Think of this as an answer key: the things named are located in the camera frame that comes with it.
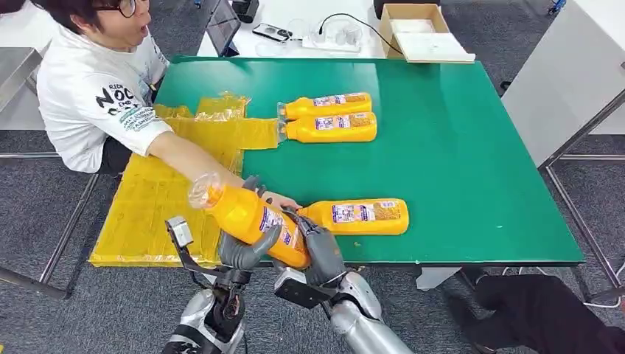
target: plastic bottle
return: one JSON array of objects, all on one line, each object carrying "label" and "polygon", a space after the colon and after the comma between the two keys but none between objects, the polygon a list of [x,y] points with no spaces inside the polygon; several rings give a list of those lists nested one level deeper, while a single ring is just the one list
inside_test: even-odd
[{"label": "plastic bottle", "polygon": [[297,213],[335,235],[400,235],[410,222],[406,202],[396,198],[318,201]]},{"label": "plastic bottle", "polygon": [[247,244],[260,239],[272,225],[281,224],[280,238],[268,254],[294,268],[309,265],[310,257],[297,225],[254,191],[222,184],[217,174],[212,173],[193,183],[189,202],[212,215],[223,231]]},{"label": "plastic bottle", "polygon": [[372,112],[330,117],[305,117],[278,124],[279,139],[300,142],[370,142],[377,134]]},{"label": "plastic bottle", "polygon": [[278,103],[278,115],[286,120],[370,111],[371,95],[366,92],[336,94],[319,98],[300,97],[291,103]]}]

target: person's leg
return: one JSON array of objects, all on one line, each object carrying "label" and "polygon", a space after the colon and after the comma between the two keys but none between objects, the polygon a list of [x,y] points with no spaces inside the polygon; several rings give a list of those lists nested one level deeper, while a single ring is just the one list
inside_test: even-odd
[{"label": "person's leg", "polygon": [[102,164],[97,173],[103,175],[117,175],[124,172],[130,160],[130,155],[132,155],[132,151],[122,145],[121,142],[109,136],[104,142]]},{"label": "person's leg", "polygon": [[449,296],[447,304],[464,336],[480,353],[494,353],[496,349],[521,345],[506,318],[497,312],[485,319],[478,319],[465,299]]},{"label": "person's leg", "polygon": [[605,325],[557,277],[483,277],[475,290],[478,303],[538,353],[609,353],[597,336]]}]

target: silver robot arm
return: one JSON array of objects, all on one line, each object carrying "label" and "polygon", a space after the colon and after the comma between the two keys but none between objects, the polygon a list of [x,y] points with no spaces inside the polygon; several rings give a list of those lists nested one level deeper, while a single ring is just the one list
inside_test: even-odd
[{"label": "silver robot arm", "polygon": [[[243,188],[255,190],[258,196],[266,191],[257,177],[245,180]],[[245,301],[242,295],[249,283],[251,269],[267,253],[280,236],[278,226],[269,228],[254,245],[246,245],[221,232],[217,251],[223,266],[207,269],[198,265],[187,246],[193,242],[191,230],[182,217],[165,222],[178,256],[193,281],[204,289],[189,301],[162,354],[232,354],[245,331]],[[196,274],[205,278],[200,283]]]},{"label": "silver robot arm", "polygon": [[290,217],[306,238],[311,266],[302,273],[277,265],[275,294],[306,308],[321,305],[354,354],[413,354],[384,323],[380,301],[366,280],[346,269],[334,235],[307,218]]}]

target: black hair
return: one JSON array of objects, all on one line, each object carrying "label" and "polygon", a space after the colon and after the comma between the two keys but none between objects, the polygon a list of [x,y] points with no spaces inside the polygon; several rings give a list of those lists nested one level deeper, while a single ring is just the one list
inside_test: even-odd
[{"label": "black hair", "polygon": [[52,18],[68,30],[81,34],[71,15],[81,17],[87,24],[100,28],[96,6],[118,6],[121,0],[31,0],[37,7],[47,11]]}]

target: white desk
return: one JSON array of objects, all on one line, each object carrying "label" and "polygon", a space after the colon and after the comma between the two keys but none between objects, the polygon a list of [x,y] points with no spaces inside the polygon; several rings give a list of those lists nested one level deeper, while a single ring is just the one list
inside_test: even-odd
[{"label": "white desk", "polygon": [[[260,6],[251,24],[242,24],[234,36],[233,43],[241,57],[246,58],[384,58],[382,42],[369,28],[346,16],[336,16],[326,22],[324,28],[329,26],[342,26],[351,21],[357,24],[363,31],[362,49],[359,53],[330,52],[318,49],[294,48],[281,51],[278,44],[267,38],[252,33],[252,29],[258,24],[266,23],[293,31],[293,27],[302,27],[306,24],[309,28],[318,30],[319,24],[328,15],[333,13],[348,13],[365,21],[377,29],[380,22],[375,17],[373,0],[260,0]],[[202,43],[198,50],[198,56],[214,57],[211,39],[204,32]]]},{"label": "white desk", "polygon": [[[27,1],[17,13],[0,17],[0,47],[35,48],[44,56],[57,31],[58,25],[52,17]],[[0,130],[44,130],[38,107],[37,96],[22,86],[0,113]]]},{"label": "white desk", "polygon": [[[625,2],[569,0],[502,101],[540,166],[625,89]],[[591,133],[624,134],[625,108]]]}]

